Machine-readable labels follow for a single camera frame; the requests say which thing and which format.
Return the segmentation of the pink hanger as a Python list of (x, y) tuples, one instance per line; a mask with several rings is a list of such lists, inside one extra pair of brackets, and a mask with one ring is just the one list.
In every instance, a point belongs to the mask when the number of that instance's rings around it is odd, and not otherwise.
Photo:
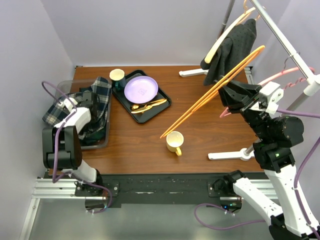
[[(269, 77), (267, 77), (266, 79), (260, 81), (258, 84), (261, 85), (261, 86), (264, 86), (266, 84), (268, 84), (269, 82), (272, 82), (272, 81), (275, 81), (277, 79), (280, 79), (280, 78), (284, 78), (284, 76), (286, 75), (290, 75), (294, 72), (297, 72), (299, 70), (298, 67), (292, 67), (292, 68), (289, 68), (289, 69), (285, 69), (285, 70), (282, 70), (274, 75), (271, 75)], [(293, 78), (291, 79), (291, 81), (289, 81), (289, 78), (287, 77), (287, 81), (286, 83), (281, 83), (281, 86), (282, 86), (282, 89), (283, 90), (286, 90), (288, 88), (291, 88), (291, 87), (294, 87), (295, 85), (297, 85), (298, 83), (301, 83), (301, 82), (305, 82), (306, 81), (306, 78), (305, 77), (302, 77), (300, 76), (299, 78), (296, 78), (295, 80), (293, 80)], [(220, 114), (220, 118), (224, 118), (226, 116), (229, 116), (231, 115), (230, 111), (228, 108), (226, 108), (221, 114)]]

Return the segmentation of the orange hanger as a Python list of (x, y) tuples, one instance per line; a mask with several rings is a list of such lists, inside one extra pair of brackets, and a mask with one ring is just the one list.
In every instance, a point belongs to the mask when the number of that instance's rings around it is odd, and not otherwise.
[(221, 80), (211, 87), (201, 98), (199, 98), (182, 116), (180, 116), (161, 136), (163, 138), (181, 125), (193, 113), (211, 101), (219, 94), (219, 90), (227, 85), (237, 74), (239, 74), (251, 61), (253, 61), (259, 54), (261, 54), (265, 45), (261, 45), (246, 56), (240, 63), (238, 63), (232, 70), (230, 70)]

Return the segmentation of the white wooden hanger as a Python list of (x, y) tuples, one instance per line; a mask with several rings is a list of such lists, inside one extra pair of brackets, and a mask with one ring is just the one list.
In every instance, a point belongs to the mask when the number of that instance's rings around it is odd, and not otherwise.
[(234, 20), (226, 29), (225, 31), (222, 33), (222, 35), (216, 40), (216, 42), (213, 44), (213, 46), (211, 47), (211, 49), (209, 50), (209, 52), (207, 53), (207, 55), (204, 58), (204, 62), (206, 64), (209, 64), (215, 53), (217, 52), (219, 46), (222, 44), (222, 42), (224, 41), (224, 39), (228, 36), (228, 34), (231, 32), (231, 30), (240, 24), (240, 21), (244, 18), (244, 14), (240, 15), (236, 20)]

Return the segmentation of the green plaid skirt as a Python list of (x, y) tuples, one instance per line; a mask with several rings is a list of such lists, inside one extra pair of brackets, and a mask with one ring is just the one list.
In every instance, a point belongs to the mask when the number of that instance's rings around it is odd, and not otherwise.
[(98, 144), (98, 142), (104, 139), (105, 136), (106, 136), (106, 125), (102, 129), (95, 132), (85, 129), (80, 132), (80, 135), (79, 135), (79, 138), (81, 138), (80, 144), (82, 146), (93, 146)]

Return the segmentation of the navy white plaid skirt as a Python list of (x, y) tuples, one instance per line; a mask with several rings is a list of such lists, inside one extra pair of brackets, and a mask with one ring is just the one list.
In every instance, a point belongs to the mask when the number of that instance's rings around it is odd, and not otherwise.
[(112, 84), (104, 77), (97, 77), (96, 80), (87, 87), (80, 87), (78, 91), (66, 92), (59, 98), (55, 98), (53, 104), (42, 117), (42, 120), (49, 126), (60, 123), (68, 116), (70, 110), (66, 106), (73, 107), (70, 100), (73, 100), (76, 107), (89, 107), (93, 113), (91, 121), (82, 129), (92, 132), (99, 131), (106, 126), (108, 121), (108, 104), (111, 96)]

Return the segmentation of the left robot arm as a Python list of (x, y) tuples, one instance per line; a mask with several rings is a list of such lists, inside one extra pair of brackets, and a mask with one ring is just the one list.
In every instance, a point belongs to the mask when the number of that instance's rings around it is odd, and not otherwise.
[(58, 104), (69, 113), (60, 122), (42, 130), (43, 164), (52, 169), (56, 183), (68, 175), (77, 180), (76, 186), (92, 196), (104, 193), (99, 171), (83, 160), (79, 133), (97, 119), (99, 97), (94, 92), (83, 92), (79, 100), (65, 96)]

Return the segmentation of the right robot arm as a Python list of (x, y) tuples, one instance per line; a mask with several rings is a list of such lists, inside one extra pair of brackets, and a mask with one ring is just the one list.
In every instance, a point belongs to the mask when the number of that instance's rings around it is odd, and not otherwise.
[(254, 157), (270, 180), (278, 203), (239, 170), (217, 180), (214, 189), (244, 198), (262, 216), (275, 240), (318, 239), (320, 224), (301, 190), (291, 151), (304, 140), (303, 122), (295, 116), (274, 116), (284, 91), (275, 82), (262, 86), (231, 81), (219, 95), (222, 104), (231, 113), (240, 114), (258, 137), (252, 145)]

